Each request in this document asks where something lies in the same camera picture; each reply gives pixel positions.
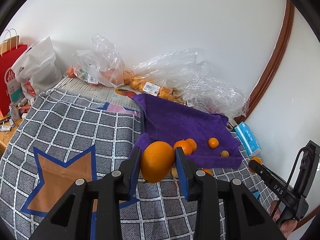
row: paper bag handle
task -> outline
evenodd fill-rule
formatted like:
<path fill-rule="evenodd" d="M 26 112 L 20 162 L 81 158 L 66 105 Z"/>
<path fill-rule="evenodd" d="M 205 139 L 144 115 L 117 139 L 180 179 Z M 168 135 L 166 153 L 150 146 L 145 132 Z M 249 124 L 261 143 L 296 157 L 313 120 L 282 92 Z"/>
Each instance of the paper bag handle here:
<path fill-rule="evenodd" d="M 4 35 L 4 38 L 3 38 L 3 41 L 2 41 L 2 43 L 4 42 L 4 39 L 5 39 L 5 37 L 7 36 L 7 34 L 9 33 L 10 34 L 10 51 L 11 51 L 11 30 L 14 30 L 15 31 L 15 33 L 16 33 L 16 36 L 18 36 L 18 34 L 17 34 L 17 31 L 16 31 L 16 29 L 10 29 L 10 30 L 4 30 L 4 32 L 5 31 L 7 31 L 6 32 L 6 34 Z M 18 48 L 18 38 L 16 38 L 16 49 Z"/>

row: purple towel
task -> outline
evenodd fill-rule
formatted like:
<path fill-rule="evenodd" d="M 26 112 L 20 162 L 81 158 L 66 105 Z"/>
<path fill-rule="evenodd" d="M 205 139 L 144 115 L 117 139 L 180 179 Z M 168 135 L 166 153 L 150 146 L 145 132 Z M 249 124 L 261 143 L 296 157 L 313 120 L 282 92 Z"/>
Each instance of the purple towel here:
<path fill-rule="evenodd" d="M 192 138 L 197 143 L 197 150 L 186 157 L 199 168 L 240 167 L 242 155 L 238 146 L 241 143 L 227 130 L 226 116 L 207 114 L 148 94 L 136 95 L 133 99 L 145 116 L 145 133 L 135 144 L 142 152 L 154 141 L 164 141 L 173 146 L 179 140 Z M 219 141 L 215 149 L 208 146 L 211 137 Z M 220 157 L 223 150 L 229 152 L 228 158 Z"/>

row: white paper bag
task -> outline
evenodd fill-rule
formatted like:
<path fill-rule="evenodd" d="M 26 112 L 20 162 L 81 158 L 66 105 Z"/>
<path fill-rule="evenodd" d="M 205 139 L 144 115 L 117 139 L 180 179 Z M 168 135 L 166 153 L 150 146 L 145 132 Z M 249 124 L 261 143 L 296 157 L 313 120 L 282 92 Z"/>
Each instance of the white paper bag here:
<path fill-rule="evenodd" d="M 27 99 L 53 88 L 62 79 L 60 70 L 54 65 L 55 59 L 56 54 L 48 37 L 33 43 L 13 64 L 11 69 L 22 84 Z"/>

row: clear plastic bag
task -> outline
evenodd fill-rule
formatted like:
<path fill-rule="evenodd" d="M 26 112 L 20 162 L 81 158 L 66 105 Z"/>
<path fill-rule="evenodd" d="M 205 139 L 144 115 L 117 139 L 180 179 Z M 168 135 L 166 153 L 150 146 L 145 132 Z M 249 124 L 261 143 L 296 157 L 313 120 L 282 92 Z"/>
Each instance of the clear plastic bag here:
<path fill-rule="evenodd" d="M 234 118 L 247 112 L 248 96 L 231 84 L 214 78 L 204 51 L 187 49 L 157 56 L 130 68 L 131 87 L 143 92 L 146 82 L 160 87 L 158 96 L 207 113 Z"/>
<path fill-rule="evenodd" d="M 87 82 L 91 86 L 99 85 L 99 82 L 96 79 L 92 78 L 87 72 L 83 71 L 80 67 L 71 66 L 65 72 L 64 77 L 79 78 Z"/>
<path fill-rule="evenodd" d="M 124 62 L 115 44 L 100 35 L 93 36 L 92 43 L 93 51 L 77 50 L 75 52 L 74 67 L 80 67 L 93 79 L 107 87 L 117 88 L 130 84 L 131 72 L 125 71 Z"/>

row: price label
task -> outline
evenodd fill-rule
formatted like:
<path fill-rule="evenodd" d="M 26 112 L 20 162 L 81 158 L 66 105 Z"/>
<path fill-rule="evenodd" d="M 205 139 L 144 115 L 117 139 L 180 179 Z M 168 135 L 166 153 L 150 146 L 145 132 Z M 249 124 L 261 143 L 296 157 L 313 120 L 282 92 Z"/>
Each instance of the price label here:
<path fill-rule="evenodd" d="M 193 106 L 192 99 L 187 100 L 187 106 L 189 106 L 189 107 Z"/>
<path fill-rule="evenodd" d="M 153 96 L 157 96 L 160 90 L 159 86 L 156 86 L 150 82 L 146 82 L 146 84 L 144 85 L 143 89 L 144 92 L 153 95 Z"/>
<path fill-rule="evenodd" d="M 92 76 L 88 74 L 88 83 L 98 84 L 98 80 L 94 79 Z"/>

